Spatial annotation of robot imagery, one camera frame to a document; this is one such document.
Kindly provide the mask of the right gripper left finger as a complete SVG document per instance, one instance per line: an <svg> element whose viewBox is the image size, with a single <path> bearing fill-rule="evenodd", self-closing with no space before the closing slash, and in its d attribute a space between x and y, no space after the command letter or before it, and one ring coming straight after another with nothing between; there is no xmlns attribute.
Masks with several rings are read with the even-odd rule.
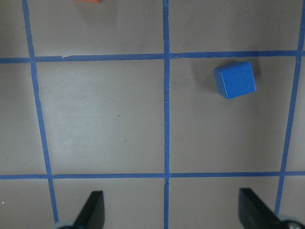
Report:
<svg viewBox="0 0 305 229"><path fill-rule="evenodd" d="M105 223L103 191L93 191L73 223L74 229L102 229Z"/></svg>

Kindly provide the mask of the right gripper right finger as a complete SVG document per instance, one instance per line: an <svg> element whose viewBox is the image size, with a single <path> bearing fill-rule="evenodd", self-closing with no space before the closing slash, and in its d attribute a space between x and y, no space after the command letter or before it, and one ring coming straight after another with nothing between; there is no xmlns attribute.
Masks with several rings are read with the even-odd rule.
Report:
<svg viewBox="0 0 305 229"><path fill-rule="evenodd" d="M240 188L238 218L244 229L279 229L280 219L250 188Z"/></svg>

